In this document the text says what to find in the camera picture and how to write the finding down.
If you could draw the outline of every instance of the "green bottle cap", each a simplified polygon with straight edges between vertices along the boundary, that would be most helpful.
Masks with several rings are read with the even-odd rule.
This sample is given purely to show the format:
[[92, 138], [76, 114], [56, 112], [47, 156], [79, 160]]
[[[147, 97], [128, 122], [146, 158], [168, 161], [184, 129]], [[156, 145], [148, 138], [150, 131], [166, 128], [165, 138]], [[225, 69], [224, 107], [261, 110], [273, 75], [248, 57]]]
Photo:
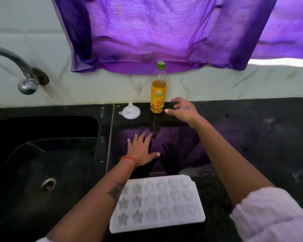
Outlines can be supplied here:
[[157, 69], [158, 69], [158, 70], [164, 70], [164, 69], [165, 69], [165, 62], [163, 62], [163, 61], [158, 61], [158, 62], [157, 62]]

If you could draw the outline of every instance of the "faucet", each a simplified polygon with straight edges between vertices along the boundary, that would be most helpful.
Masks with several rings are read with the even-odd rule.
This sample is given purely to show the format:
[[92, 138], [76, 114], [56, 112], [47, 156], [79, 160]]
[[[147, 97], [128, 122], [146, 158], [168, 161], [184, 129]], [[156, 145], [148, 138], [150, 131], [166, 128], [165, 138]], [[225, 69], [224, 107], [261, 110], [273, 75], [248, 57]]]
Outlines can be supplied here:
[[45, 72], [37, 68], [32, 68], [26, 61], [24, 61], [14, 52], [0, 47], [0, 55], [15, 62], [26, 77], [18, 84], [18, 90], [21, 93], [26, 95], [33, 94], [37, 91], [38, 85], [46, 85], [49, 83], [49, 78]]

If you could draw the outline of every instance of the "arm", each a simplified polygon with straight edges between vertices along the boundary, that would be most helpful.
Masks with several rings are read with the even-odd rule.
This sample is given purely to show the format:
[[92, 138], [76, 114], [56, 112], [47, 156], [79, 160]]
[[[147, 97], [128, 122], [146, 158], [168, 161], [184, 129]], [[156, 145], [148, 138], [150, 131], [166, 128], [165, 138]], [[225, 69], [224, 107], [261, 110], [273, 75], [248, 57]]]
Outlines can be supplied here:
[[[128, 139], [128, 156], [137, 160], [137, 166], [144, 165], [160, 155], [148, 154], [151, 134], [136, 135], [131, 144]], [[110, 222], [119, 196], [136, 167], [132, 159], [121, 160], [102, 178], [48, 233], [54, 242], [101, 241]]]
[[252, 191], [274, 185], [262, 175], [251, 163], [238, 153], [210, 123], [200, 116], [195, 106], [183, 99], [175, 98], [172, 102], [175, 110], [165, 112], [187, 122], [194, 128], [222, 181], [232, 203], [240, 204]]

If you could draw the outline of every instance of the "sink drain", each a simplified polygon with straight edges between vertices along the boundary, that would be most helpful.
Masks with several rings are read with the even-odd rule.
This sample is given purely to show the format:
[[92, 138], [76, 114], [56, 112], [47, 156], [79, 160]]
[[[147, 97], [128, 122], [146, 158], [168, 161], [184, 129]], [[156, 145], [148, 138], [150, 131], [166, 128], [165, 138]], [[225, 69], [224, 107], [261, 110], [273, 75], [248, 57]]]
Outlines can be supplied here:
[[52, 191], [56, 186], [56, 179], [49, 178], [42, 183], [42, 191], [49, 192]]

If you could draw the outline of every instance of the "hand tattoo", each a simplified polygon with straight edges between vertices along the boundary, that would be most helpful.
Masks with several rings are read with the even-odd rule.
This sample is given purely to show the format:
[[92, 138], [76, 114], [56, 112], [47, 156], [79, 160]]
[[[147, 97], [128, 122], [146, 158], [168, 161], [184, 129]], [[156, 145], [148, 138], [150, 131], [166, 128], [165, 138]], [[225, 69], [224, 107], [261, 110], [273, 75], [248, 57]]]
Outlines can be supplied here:
[[107, 194], [110, 195], [116, 202], [118, 202], [118, 199], [125, 185], [126, 181], [116, 182], [116, 185], [112, 187], [111, 190], [107, 192]]

